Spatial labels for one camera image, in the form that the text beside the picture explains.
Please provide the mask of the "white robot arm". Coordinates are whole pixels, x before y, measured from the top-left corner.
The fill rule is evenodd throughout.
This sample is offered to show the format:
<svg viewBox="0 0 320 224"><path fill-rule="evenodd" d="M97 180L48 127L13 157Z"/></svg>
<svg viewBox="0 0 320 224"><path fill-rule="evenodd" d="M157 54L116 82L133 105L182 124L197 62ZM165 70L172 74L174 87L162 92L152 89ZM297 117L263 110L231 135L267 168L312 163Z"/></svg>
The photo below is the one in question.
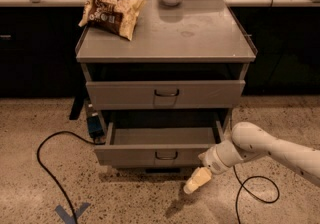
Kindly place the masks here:
<svg viewBox="0 0 320 224"><path fill-rule="evenodd" d="M232 128L231 139L210 147L199 155L202 167L192 173L183 187L191 194L231 167L269 156L301 177L320 186L320 151L276 138L262 128L239 122Z"/></svg>

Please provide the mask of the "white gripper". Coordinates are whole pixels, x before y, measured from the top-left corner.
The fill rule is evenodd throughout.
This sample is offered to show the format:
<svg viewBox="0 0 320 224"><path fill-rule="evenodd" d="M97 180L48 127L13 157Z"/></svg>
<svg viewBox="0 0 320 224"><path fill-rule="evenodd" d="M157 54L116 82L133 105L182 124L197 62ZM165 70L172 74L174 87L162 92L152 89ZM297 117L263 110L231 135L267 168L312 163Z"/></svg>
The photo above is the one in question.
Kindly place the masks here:
<svg viewBox="0 0 320 224"><path fill-rule="evenodd" d="M204 167L196 168L187 180L183 187L183 191L186 194L193 193L209 182L212 178L212 173L215 175L222 174L243 161L238 149L229 140L213 145L201 153L198 158Z"/></svg>

